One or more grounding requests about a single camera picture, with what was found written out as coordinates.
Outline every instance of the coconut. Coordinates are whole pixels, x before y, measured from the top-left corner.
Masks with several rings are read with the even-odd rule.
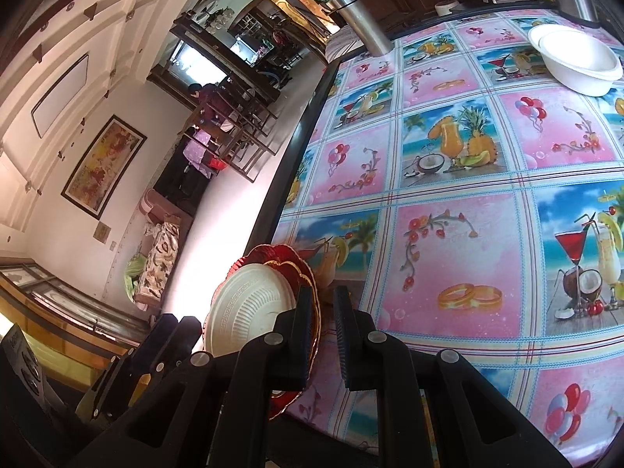
[[[578,272],[582,273],[583,268],[579,267]],[[576,290],[576,268],[570,268],[564,273],[564,292],[571,299],[578,299]]]
[[[444,156],[436,152],[426,154],[416,162],[416,168],[424,174],[435,174],[444,165]]]
[[[602,276],[595,269],[587,269],[578,276],[578,287],[581,297],[593,303],[600,295]]]

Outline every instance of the pineapple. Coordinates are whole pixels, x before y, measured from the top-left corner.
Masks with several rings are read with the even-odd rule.
[[[438,39],[438,51],[436,54],[452,53],[455,50],[455,46],[450,41],[450,36],[445,34],[438,35],[436,38]]]
[[[494,163],[498,157],[498,149],[494,140],[486,135],[486,125],[489,123],[485,109],[466,107],[459,115],[459,122],[464,125],[471,137],[468,139],[468,155],[476,156],[488,151],[488,163]]]

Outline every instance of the floor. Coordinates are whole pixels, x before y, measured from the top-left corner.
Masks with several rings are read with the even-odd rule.
[[[575,222],[624,222],[624,81],[602,98],[557,83],[526,36],[549,22],[569,25],[545,10],[451,21],[341,65],[274,243],[308,250],[319,286],[347,284],[379,329],[460,351],[579,466],[624,420],[616,238],[592,226],[583,248]],[[580,250],[580,314],[560,241]],[[288,412],[377,452],[374,394],[344,389],[331,321]]]
[[[323,70],[324,65],[311,54],[293,67],[292,80],[272,106],[279,117],[270,132],[270,147],[278,150],[277,155],[264,154],[266,159],[259,164],[261,169],[254,183],[226,169],[208,184],[167,284],[164,312],[177,318],[192,315],[204,321],[216,287],[230,266],[243,256],[264,196]]]

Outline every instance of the picture frame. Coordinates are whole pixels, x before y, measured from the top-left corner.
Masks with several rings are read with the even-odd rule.
[[[78,161],[61,195],[99,220],[146,139],[118,116],[111,116]]]

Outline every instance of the wooden chair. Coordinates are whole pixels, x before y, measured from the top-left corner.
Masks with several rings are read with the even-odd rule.
[[[228,96],[236,100],[252,119],[256,118],[258,121],[261,121],[262,126],[266,124],[268,118],[277,119],[277,116],[269,109],[268,104],[264,103],[257,94],[250,94],[244,86],[241,86],[241,84],[233,78],[226,77],[219,83],[219,87],[226,92]]]
[[[222,99],[226,102],[227,105],[230,105],[229,102],[222,97]],[[219,116],[222,121],[229,121],[232,123],[232,129],[229,132],[223,131],[221,128],[218,129],[218,139],[220,142],[220,146],[216,151],[216,157],[223,160],[227,163],[233,170],[239,173],[241,176],[244,176],[248,181],[254,182],[255,178],[249,177],[249,172],[252,171],[253,166],[258,162],[260,157],[265,153],[269,152],[272,156],[277,154],[276,151],[273,151],[269,148],[268,145],[264,144],[256,137],[257,129],[247,123],[244,119],[238,116],[238,112],[234,109],[230,114],[224,114],[219,108],[214,106],[210,102],[204,102],[201,108],[210,108],[215,114]],[[216,124],[211,121],[204,121],[202,123],[204,128],[200,126],[200,128],[204,129],[207,133],[211,134],[211,131],[214,131],[217,128]],[[257,149],[247,158],[247,161],[244,165],[239,165],[235,163],[235,160],[238,158],[238,162],[241,163],[245,158],[245,151],[249,146],[255,146]]]

